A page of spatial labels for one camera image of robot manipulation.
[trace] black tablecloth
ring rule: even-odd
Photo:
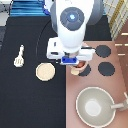
[[[42,82],[35,76],[40,62],[47,62],[51,23],[44,30],[36,58],[39,34],[50,17],[9,17],[0,51],[0,128],[66,128],[66,68],[52,63],[55,77]],[[25,64],[13,65],[24,45]]]

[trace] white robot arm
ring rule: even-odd
[[[82,44],[86,25],[97,23],[103,14],[102,0],[56,0],[50,13],[58,37],[49,39],[47,58],[61,59],[62,65],[92,60],[95,49]]]

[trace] bowl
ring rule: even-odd
[[[111,109],[113,98],[99,87],[83,89],[76,99],[76,111],[80,119],[93,128],[108,126],[115,117],[116,109]]]

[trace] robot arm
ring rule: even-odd
[[[93,12],[96,5],[100,9]],[[61,59],[62,65],[77,65],[79,61],[92,60],[95,50],[89,46],[82,48],[82,44],[88,22],[95,24],[103,14],[101,5],[101,0],[56,0],[50,13],[52,27],[58,37],[49,39],[47,58]]]

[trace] round cookie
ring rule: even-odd
[[[41,63],[36,68],[36,76],[42,81],[48,81],[55,75],[55,68],[51,63]]]

